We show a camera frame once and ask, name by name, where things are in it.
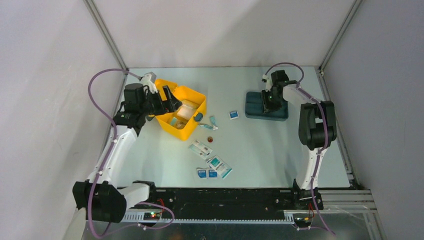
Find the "dark teal divided tray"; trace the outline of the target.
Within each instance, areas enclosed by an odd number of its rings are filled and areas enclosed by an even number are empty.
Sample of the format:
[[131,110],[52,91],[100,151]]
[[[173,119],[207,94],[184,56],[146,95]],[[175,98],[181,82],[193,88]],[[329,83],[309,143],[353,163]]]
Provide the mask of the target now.
[[245,95],[244,113],[249,119],[259,119],[268,121],[284,122],[289,117],[288,103],[281,102],[281,108],[277,111],[264,113],[261,93],[257,91],[248,91]]

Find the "white gauze pad pack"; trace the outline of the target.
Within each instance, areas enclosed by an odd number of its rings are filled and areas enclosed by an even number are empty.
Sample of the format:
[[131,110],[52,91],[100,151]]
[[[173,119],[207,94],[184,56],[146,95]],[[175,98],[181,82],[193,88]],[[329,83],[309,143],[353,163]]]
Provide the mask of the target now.
[[182,119],[190,120],[191,117],[195,114],[198,107],[199,105],[192,101],[183,100],[182,107],[177,111],[176,115]]

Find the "teal bandage pack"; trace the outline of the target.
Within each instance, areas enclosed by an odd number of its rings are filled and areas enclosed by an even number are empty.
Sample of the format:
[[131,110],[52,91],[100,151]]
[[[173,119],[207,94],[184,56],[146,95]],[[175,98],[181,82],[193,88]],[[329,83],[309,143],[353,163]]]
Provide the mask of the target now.
[[171,121],[169,122],[169,124],[170,124],[171,126],[173,126],[174,128],[178,128],[178,127],[181,125],[181,121],[180,121],[178,118],[173,117],[173,118],[171,119]]

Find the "cotton swabs bag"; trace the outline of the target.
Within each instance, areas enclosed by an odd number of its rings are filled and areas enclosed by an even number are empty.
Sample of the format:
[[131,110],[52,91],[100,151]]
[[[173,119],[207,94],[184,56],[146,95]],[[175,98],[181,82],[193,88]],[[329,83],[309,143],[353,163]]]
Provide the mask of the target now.
[[178,130],[182,130],[182,129],[184,129],[184,128],[185,128],[185,126],[187,125],[187,123],[188,123],[188,121],[187,121],[187,120],[180,120],[180,119],[177,119],[177,120],[176,120],[176,122],[175,122],[175,124],[174,124],[174,127],[175,127],[176,129],[178,129]]

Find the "medical gauze dressing packet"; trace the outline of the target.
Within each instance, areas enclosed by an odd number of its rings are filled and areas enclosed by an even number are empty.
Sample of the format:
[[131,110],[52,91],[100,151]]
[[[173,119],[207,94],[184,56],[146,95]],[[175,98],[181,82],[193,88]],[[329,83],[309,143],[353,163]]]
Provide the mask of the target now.
[[222,179],[225,179],[233,170],[232,167],[224,162],[218,155],[207,159],[206,164],[212,168]]

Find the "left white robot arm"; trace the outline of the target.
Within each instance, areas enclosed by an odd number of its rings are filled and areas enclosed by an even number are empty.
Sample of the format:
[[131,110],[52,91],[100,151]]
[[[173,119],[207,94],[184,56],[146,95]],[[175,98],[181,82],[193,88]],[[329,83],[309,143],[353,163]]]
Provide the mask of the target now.
[[120,223],[126,211],[139,203],[153,208],[158,202],[151,181],[134,180],[120,187],[117,183],[129,150],[147,121],[155,116],[176,112],[182,102],[169,85],[151,90],[148,85],[131,83],[123,90],[123,101],[114,117],[107,144],[93,172],[85,181],[77,181],[72,193],[78,209],[86,210],[86,219]]

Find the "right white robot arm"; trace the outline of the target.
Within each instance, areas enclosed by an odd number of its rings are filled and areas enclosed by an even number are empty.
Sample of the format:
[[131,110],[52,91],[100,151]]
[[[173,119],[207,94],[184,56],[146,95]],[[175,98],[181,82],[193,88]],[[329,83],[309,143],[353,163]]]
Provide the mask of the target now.
[[263,113],[280,110],[284,103],[299,108],[298,137],[304,150],[304,163],[293,181],[291,204],[304,209],[316,198],[318,175],[323,157],[337,137],[335,107],[304,90],[299,81],[289,80],[284,70],[264,74],[265,89],[260,96]]

